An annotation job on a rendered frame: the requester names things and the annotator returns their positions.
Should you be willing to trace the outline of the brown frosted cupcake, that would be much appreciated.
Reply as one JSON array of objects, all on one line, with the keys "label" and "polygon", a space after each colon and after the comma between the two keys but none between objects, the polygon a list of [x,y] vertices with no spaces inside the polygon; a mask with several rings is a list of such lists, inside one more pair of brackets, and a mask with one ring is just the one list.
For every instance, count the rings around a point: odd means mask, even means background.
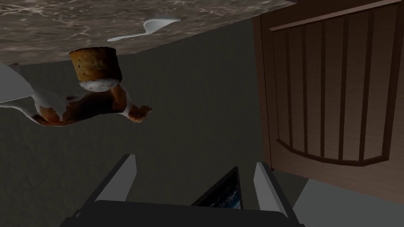
[{"label": "brown frosted cupcake", "polygon": [[116,49],[111,47],[81,48],[69,53],[79,85],[87,91],[111,90],[122,81]]}]

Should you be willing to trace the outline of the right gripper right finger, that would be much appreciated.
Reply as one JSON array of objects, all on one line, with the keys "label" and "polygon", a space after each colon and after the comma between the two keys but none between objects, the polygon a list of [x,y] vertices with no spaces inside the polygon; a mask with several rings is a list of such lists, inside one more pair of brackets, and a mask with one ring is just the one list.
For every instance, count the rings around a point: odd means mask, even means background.
[{"label": "right gripper right finger", "polygon": [[253,182],[260,210],[282,213],[292,223],[299,224],[292,206],[266,163],[256,163]]}]

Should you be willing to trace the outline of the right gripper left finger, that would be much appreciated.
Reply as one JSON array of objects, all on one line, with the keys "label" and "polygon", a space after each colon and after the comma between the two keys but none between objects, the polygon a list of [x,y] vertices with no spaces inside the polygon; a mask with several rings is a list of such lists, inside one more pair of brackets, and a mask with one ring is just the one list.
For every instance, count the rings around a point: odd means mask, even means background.
[{"label": "right gripper left finger", "polygon": [[85,201],[84,205],[88,206],[98,200],[125,201],[136,174],[135,155],[125,154]]}]

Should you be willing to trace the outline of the dark framed picture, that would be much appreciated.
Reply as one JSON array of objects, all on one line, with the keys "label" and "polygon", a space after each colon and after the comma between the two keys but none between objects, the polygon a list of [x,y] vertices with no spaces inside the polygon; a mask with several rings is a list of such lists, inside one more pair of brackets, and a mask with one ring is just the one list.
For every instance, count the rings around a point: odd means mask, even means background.
[{"label": "dark framed picture", "polygon": [[238,167],[232,168],[192,206],[243,209]]}]

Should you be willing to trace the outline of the white spoon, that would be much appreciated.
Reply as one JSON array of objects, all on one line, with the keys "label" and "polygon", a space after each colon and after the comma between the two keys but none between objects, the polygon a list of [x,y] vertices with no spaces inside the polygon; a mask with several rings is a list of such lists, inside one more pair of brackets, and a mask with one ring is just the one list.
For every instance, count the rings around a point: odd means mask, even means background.
[{"label": "white spoon", "polygon": [[174,22],[179,22],[181,21],[181,19],[179,18],[175,18],[175,17],[171,17],[171,16],[156,16],[154,18],[148,19],[143,23],[143,28],[145,30],[144,33],[138,33],[138,34],[132,34],[132,35],[124,35],[124,36],[118,36],[118,37],[114,37],[111,39],[108,39],[107,42],[114,42],[114,41],[118,41],[121,39],[127,39],[127,38],[132,38],[132,37],[138,37],[138,36],[144,36],[144,35],[149,35],[152,34],[160,29],[162,29],[163,27],[174,23]]}]

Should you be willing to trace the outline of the brown wooden door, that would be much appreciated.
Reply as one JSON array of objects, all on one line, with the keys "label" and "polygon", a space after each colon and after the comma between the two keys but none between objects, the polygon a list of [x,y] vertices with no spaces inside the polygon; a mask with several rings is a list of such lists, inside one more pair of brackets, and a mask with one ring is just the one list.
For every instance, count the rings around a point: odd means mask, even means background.
[{"label": "brown wooden door", "polygon": [[404,204],[404,0],[293,0],[254,17],[264,157]]}]

